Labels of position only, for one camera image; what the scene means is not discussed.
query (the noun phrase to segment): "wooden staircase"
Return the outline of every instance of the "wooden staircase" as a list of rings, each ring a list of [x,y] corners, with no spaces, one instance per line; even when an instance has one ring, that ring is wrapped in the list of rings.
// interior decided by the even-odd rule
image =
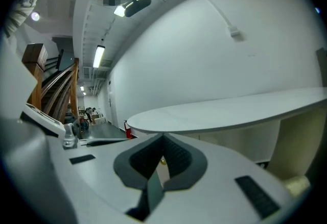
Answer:
[[[72,113],[78,118],[76,84],[78,77],[78,59],[63,71],[56,71],[43,80],[44,72],[58,69],[63,51],[56,58],[47,60],[43,44],[29,44],[22,62],[38,81],[28,103],[50,117],[64,123],[69,101]]]

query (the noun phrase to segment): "fire extinguisher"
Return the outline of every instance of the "fire extinguisher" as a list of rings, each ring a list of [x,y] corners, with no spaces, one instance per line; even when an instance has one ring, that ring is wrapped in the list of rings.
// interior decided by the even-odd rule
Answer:
[[[132,130],[128,126],[127,121],[124,121],[124,127],[125,127],[125,132],[126,132],[126,138],[127,139],[133,139],[133,137],[132,137]]]

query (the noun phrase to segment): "floor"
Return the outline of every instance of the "floor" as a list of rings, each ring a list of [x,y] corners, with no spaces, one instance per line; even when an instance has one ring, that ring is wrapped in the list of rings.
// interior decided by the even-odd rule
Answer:
[[[90,125],[88,131],[82,135],[83,139],[95,139],[95,138],[126,138],[126,134],[121,132],[118,128],[110,123]]]

